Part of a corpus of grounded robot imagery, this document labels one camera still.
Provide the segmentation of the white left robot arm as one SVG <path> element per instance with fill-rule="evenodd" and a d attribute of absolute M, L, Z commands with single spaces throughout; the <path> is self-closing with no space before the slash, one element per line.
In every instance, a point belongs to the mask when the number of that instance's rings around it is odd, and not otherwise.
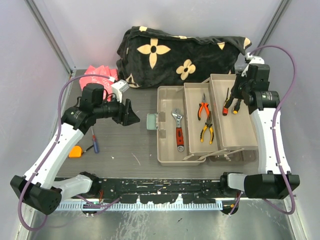
<path fill-rule="evenodd" d="M 55 178 L 72 148 L 83 138 L 98 119 L 112 118 L 117 124 L 130 126 L 140 122 L 130 99 L 124 103 L 104 99 L 104 86 L 89 83 L 78 98 L 78 105 L 68 108 L 53 139 L 36 163 L 24 174 L 15 175 L 10 186 L 26 205 L 50 215 L 60 202 L 85 194 L 95 198 L 101 190 L 100 180 L 94 174 L 81 172 L 77 176 L 56 181 Z"/>

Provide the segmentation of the orange handled needle-nose pliers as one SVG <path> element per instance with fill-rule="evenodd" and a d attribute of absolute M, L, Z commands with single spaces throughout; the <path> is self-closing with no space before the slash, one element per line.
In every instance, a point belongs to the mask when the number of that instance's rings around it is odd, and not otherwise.
<path fill-rule="evenodd" d="M 203 93 L 201 103 L 199 104 L 199 108 L 197 111 L 197 119 L 200 121 L 202 116 L 202 110 L 205 110 L 206 116 L 209 117 L 210 110 L 209 110 L 209 104 L 206 100 L 206 95 Z"/>

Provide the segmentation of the blue handled screwdriver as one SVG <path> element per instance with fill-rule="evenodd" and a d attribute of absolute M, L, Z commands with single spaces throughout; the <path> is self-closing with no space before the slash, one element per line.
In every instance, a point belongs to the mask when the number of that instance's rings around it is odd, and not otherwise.
<path fill-rule="evenodd" d="M 94 128 L 93 127 L 91 127 L 91 132 L 92 132 L 93 149 L 94 149 L 94 152 L 96 154 L 98 154 L 100 152 L 100 148 L 99 148 L 99 144 L 98 144 L 96 135 L 94 133 Z"/>

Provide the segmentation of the long black yellow screwdriver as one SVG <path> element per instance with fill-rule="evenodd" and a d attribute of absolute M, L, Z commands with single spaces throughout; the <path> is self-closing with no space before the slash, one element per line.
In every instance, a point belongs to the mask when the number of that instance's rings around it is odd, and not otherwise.
<path fill-rule="evenodd" d="M 239 112 L 239 110 L 240 110 L 241 102 L 242 102 L 242 100 L 241 100 L 241 99 L 238 99 L 237 102 L 236 102 L 236 104 L 234 105 L 233 111 L 232 111 L 232 113 L 233 113 L 234 115 L 238 114 L 238 112 Z"/>

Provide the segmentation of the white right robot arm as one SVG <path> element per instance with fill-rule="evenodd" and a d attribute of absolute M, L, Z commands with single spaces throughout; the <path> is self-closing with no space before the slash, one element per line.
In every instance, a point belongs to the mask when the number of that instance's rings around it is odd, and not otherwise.
<path fill-rule="evenodd" d="M 282 144 L 280 129 L 280 97 L 269 90 L 270 67 L 250 63 L 236 74 L 231 96 L 244 101 L 253 123 L 258 146 L 258 173 L 225 172 L 220 177 L 219 191 L 231 197 L 242 191 L 251 199 L 282 200 L 300 185 L 300 177 L 292 174 Z"/>

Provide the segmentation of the red handled adjustable wrench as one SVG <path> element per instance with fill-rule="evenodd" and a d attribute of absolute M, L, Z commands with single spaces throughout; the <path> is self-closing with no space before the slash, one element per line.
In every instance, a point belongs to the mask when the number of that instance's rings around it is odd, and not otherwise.
<path fill-rule="evenodd" d="M 175 123 L 176 123 L 175 136 L 176 136 L 177 150 L 179 152 L 183 152 L 184 151 L 184 137 L 183 137 L 183 130 L 182 130 L 183 115 L 181 115 L 180 110 L 178 108 L 173 109 L 171 114 L 175 119 Z"/>

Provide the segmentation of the beige plastic tool box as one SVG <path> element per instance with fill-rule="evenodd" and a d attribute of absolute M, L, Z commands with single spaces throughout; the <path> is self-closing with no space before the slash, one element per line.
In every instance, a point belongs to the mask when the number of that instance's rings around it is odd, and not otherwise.
<path fill-rule="evenodd" d="M 148 114 L 146 128 L 156 131 L 157 160 L 163 166 L 197 166 L 212 161 L 242 162 L 258 159 L 258 144 L 247 106 L 241 102 L 238 114 L 233 114 L 235 99 L 223 116 L 223 106 L 235 83 L 235 74 L 212 74 L 201 83 L 183 86 L 161 86 L 157 89 L 157 112 Z M 210 111 L 197 113 L 205 93 Z M 184 151 L 176 142 L 176 121 L 173 109 L 183 115 L 181 127 Z"/>

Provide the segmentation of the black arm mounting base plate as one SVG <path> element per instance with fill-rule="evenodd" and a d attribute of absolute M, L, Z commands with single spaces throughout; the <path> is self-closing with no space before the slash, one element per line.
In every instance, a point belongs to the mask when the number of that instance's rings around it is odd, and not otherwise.
<path fill-rule="evenodd" d="M 240 194 L 239 190 L 223 189 L 219 180 L 212 179 L 101 178 L 95 184 L 95 190 L 80 196 L 107 203 L 119 199 L 123 204 L 173 204 L 182 197 L 184 204 L 208 204 L 218 198 L 235 199 Z"/>

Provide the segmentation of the red handled screwdriver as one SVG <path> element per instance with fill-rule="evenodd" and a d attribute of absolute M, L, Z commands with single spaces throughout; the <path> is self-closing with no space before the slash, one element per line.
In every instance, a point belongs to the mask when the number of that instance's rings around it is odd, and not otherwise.
<path fill-rule="evenodd" d="M 223 109 L 222 109 L 222 115 L 223 116 L 227 116 L 228 115 L 228 112 L 229 112 L 229 107 L 228 107 L 229 101 L 230 101 L 230 97 L 229 97 L 229 88 L 228 88 L 227 89 L 227 93 L 226 93 L 226 98 L 225 98 L 225 101 L 224 101 L 224 105 L 223 105 Z"/>

